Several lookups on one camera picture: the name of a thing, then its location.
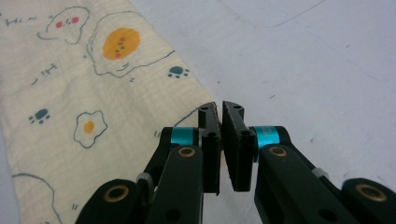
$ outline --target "brass bolt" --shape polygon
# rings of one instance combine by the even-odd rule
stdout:
[[[184,158],[192,157],[195,154],[195,149],[192,147],[183,147],[178,150],[178,155]]]
[[[116,203],[124,199],[129,193],[128,187],[125,185],[117,185],[108,189],[103,198],[108,203]]]
[[[271,154],[278,157],[284,157],[288,155],[288,152],[282,147],[270,147],[269,151]]]
[[[382,203],[387,200],[387,195],[382,192],[382,190],[374,186],[368,184],[358,184],[355,188],[360,195],[372,201]]]

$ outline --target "blue ring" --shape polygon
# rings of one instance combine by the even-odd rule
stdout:
[[[279,134],[274,126],[253,126],[257,137],[257,156],[254,162],[259,161],[260,149],[269,144],[279,144]]]
[[[172,128],[171,144],[180,146],[190,145],[194,143],[194,129],[185,127]]]

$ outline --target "black mechanical arm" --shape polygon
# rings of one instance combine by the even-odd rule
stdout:
[[[396,194],[357,178],[336,188],[290,141],[281,126],[247,127],[244,108],[200,106],[198,127],[163,128],[160,143],[137,180],[102,185],[82,209],[83,223],[202,223],[203,194],[219,194],[224,150],[235,191],[250,191],[259,163],[255,204],[263,223],[396,223]]]

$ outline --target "muslin cloth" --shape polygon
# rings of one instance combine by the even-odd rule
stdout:
[[[21,223],[74,223],[102,184],[135,180],[165,126],[213,101],[124,0],[2,1],[0,121]]]

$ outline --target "cartoon face print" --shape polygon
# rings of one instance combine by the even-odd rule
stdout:
[[[103,45],[103,55],[109,60],[123,59],[137,49],[140,35],[134,29],[120,28],[113,31]]]
[[[124,77],[174,52],[145,19],[132,11],[109,14],[99,20],[87,51],[97,75],[114,77]]]
[[[37,36],[45,40],[61,39],[67,44],[75,45],[81,38],[82,27],[89,14],[85,7],[68,7],[52,19],[46,31],[39,32]]]

